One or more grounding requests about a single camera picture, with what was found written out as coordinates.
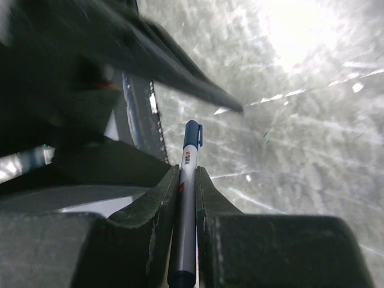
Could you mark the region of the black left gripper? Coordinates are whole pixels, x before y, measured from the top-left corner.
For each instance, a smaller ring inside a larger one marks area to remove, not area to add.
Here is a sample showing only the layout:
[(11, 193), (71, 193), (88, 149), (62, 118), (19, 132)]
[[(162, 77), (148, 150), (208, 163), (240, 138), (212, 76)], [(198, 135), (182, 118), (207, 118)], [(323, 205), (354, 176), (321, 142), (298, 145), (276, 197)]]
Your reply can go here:
[(113, 1), (1, 2), (1, 154), (54, 147), (51, 164), (1, 184), (3, 192), (72, 185), (154, 187), (168, 165), (104, 135), (121, 93), (104, 66), (145, 75), (113, 56), (161, 27)]

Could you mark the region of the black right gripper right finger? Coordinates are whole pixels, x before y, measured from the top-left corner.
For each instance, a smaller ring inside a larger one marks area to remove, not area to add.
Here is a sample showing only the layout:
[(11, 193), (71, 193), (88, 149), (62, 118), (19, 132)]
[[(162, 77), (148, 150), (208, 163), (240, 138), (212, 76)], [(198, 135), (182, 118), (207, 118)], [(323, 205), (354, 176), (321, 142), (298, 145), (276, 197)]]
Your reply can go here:
[(246, 214), (196, 171), (202, 287), (373, 287), (347, 223), (327, 215)]

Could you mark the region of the blue marker cap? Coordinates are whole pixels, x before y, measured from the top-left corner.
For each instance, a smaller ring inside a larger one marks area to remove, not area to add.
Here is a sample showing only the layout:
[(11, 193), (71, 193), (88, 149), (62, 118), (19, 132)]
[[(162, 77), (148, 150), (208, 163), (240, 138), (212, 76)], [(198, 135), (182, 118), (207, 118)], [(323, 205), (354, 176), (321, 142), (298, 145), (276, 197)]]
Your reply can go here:
[(183, 148), (188, 145), (193, 145), (196, 149), (203, 146), (203, 125), (195, 120), (189, 120), (185, 125)]

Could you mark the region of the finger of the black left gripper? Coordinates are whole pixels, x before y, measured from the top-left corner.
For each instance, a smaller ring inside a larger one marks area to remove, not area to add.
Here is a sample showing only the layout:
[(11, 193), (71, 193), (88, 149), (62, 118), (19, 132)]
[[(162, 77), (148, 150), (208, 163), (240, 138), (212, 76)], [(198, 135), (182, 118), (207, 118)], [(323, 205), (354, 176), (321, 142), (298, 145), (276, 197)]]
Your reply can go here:
[(101, 26), (107, 63), (243, 113), (241, 102), (207, 78), (161, 25), (117, 1), (85, 1), (83, 7)]

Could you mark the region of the white marker pen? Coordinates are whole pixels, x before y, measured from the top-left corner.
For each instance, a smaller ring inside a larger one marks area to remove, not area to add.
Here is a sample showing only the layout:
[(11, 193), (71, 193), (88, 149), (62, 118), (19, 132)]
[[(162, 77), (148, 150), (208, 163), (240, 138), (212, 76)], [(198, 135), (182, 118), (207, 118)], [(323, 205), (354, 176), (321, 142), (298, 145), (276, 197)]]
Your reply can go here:
[(167, 282), (170, 287), (194, 287), (196, 283), (197, 148), (183, 150)]

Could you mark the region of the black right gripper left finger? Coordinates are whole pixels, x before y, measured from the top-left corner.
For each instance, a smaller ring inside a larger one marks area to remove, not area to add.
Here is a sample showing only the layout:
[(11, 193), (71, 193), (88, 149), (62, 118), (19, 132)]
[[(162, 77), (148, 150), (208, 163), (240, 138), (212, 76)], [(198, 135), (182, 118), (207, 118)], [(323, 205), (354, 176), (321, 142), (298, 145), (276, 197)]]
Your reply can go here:
[(179, 167), (109, 217), (61, 212), (47, 193), (1, 203), (2, 287), (160, 287)]

